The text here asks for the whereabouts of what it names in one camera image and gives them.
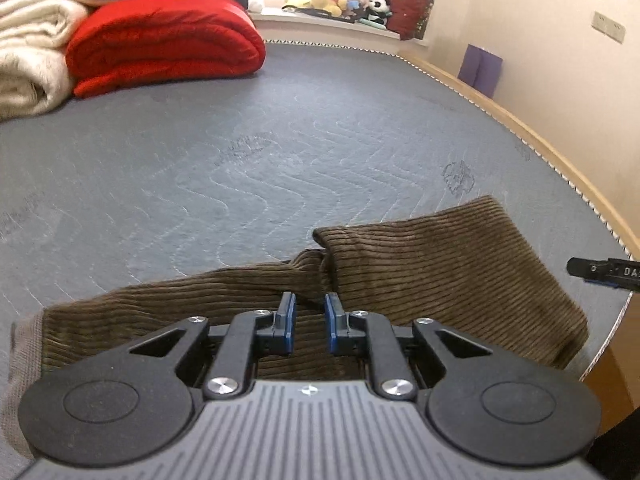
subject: red pillow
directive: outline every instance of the red pillow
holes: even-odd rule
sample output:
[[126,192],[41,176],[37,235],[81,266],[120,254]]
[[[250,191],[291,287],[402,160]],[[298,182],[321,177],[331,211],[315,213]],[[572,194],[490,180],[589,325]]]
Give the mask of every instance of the red pillow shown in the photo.
[[425,18],[433,5],[433,0],[391,0],[393,15],[386,22],[386,28],[400,34],[401,40],[415,37],[418,22]]

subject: wall switch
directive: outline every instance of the wall switch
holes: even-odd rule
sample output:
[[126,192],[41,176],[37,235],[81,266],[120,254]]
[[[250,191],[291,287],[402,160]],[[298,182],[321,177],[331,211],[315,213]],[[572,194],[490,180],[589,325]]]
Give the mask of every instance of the wall switch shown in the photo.
[[603,34],[609,36],[612,40],[616,40],[618,43],[625,41],[625,27],[618,22],[614,22],[611,18],[608,18],[604,14],[599,12],[593,13],[593,21],[591,27],[599,30]]

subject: white blanket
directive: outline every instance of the white blanket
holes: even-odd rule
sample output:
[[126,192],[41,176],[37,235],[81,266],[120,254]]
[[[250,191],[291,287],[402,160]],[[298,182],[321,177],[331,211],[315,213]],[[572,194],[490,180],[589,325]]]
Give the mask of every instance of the white blanket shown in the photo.
[[0,2],[0,48],[59,48],[68,43],[87,17],[71,0],[3,0]]
[[62,53],[32,46],[0,48],[0,121],[53,110],[72,89]]

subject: quilted mattress surface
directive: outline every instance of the quilted mattress surface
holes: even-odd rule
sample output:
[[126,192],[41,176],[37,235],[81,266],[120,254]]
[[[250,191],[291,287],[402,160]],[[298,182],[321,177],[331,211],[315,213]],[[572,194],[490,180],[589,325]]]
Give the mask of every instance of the quilted mattress surface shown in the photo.
[[[627,293],[564,266],[625,253],[568,183],[401,59],[267,50],[251,78],[121,90],[0,125],[0,384],[11,322],[43,306],[288,259],[314,246],[316,226],[408,218],[482,194],[588,316],[590,339],[570,364],[583,372]],[[5,449],[0,459],[8,478],[17,462]]]

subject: metal screw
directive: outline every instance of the metal screw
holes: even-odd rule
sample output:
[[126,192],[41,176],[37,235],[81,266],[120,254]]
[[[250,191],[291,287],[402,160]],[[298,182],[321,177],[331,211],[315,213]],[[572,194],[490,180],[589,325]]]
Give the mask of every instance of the metal screw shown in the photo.
[[414,386],[406,379],[391,379],[382,383],[382,390],[389,395],[402,396],[410,393]]
[[238,382],[231,377],[215,377],[209,380],[207,388],[215,394],[232,394],[238,389]]

